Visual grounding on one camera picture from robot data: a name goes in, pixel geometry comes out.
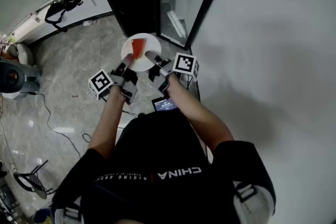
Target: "white plate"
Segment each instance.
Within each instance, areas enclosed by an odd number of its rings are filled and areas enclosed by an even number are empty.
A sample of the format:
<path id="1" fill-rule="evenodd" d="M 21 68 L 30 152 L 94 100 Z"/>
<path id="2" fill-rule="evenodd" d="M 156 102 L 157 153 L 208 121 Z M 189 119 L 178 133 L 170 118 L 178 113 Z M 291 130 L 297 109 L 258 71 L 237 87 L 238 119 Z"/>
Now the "white plate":
<path id="1" fill-rule="evenodd" d="M 142 72 L 151 69 L 154 64 L 145 56 L 145 52 L 148 50 L 156 51 L 157 54 L 161 54 L 161 45 L 158 39 L 147 33 L 139 33 L 134 36 L 131 36 L 121 49 L 121 59 L 124 59 L 127 54 L 133 53 L 132 49 L 132 40 L 136 38 L 145 38 L 146 43 L 143 49 L 142 55 L 137 60 L 134 60 L 130 65 L 130 69 L 135 72 Z"/>

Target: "black t-shirt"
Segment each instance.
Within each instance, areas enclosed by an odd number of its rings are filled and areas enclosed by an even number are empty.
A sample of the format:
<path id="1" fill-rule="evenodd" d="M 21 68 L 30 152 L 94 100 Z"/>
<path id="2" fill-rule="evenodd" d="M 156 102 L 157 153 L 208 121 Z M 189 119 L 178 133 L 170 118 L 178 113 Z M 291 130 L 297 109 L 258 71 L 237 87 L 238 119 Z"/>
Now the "black t-shirt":
<path id="1" fill-rule="evenodd" d="M 275 201 L 253 144 L 223 142 L 210 165 L 181 112 L 154 112 L 127 125 L 109 160 L 88 150 L 55 194 L 53 209 L 82 196 L 85 223 L 239 223 L 234 180 L 265 187 Z"/>

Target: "black sleeve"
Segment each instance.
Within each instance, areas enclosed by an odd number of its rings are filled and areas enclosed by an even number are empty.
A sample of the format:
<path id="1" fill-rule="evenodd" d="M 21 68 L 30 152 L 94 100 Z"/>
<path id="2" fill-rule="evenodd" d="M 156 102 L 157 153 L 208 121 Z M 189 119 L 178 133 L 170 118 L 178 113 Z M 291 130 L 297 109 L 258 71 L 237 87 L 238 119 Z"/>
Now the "black sleeve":
<path id="1" fill-rule="evenodd" d="M 216 177 L 267 189 L 276 204 L 273 183 L 254 144 L 243 141 L 220 143 L 215 148 L 211 170 Z"/>
<path id="2" fill-rule="evenodd" d="M 106 160 L 96 150 L 87 150 L 58 187 L 52 198 L 52 214 L 55 214 L 56 208 L 64 208 L 66 203 L 74 202 L 80 197 L 103 173 L 105 164 Z"/>

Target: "red object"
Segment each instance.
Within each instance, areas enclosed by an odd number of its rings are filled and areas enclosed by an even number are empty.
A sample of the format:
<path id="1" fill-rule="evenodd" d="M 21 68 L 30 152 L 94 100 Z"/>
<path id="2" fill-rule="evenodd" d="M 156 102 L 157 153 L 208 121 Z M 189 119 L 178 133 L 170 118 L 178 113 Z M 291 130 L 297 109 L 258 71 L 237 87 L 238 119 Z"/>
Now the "red object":
<path id="1" fill-rule="evenodd" d="M 139 59 L 145 47 L 146 40 L 144 38 L 137 38 L 132 40 L 133 55 L 135 60 Z"/>

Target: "marble floor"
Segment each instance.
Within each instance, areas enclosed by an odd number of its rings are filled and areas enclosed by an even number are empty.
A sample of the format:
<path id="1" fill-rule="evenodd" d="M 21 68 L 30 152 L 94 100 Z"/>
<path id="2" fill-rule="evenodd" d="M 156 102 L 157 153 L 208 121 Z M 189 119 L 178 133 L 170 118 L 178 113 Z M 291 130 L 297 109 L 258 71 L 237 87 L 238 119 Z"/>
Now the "marble floor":
<path id="1" fill-rule="evenodd" d="M 80 25 L 67 33 L 54 35 L 32 48 L 36 64 L 43 70 L 39 92 L 45 95 L 51 111 L 49 125 L 69 136 L 81 155 L 88 145 L 82 133 L 91 135 L 94 132 L 104 107 L 104 101 L 97 101 L 90 93 L 88 78 L 101 68 L 111 71 L 121 60 L 121 47 L 126 40 L 115 17 L 109 16 L 89 27 Z M 167 58 L 173 59 L 177 52 L 185 53 L 164 40 L 160 39 L 160 43 L 162 55 Z M 160 94 L 152 88 L 146 72 L 138 73 L 138 77 L 137 96 L 124 110 L 135 114 L 153 112 L 151 100 Z M 49 205 L 52 197 L 42 200 L 19 187 L 12 176 L 11 155 L 19 173 L 30 172 L 36 165 L 49 160 L 39 171 L 46 188 L 57 188 L 79 156 L 66 138 L 48 128 L 49 114 L 41 95 L 27 95 L 20 100 L 4 99 L 2 109 L 0 159 L 9 170 L 6 181 L 21 209 L 31 216 Z M 123 113 L 119 126 L 126 126 L 132 119 Z"/>

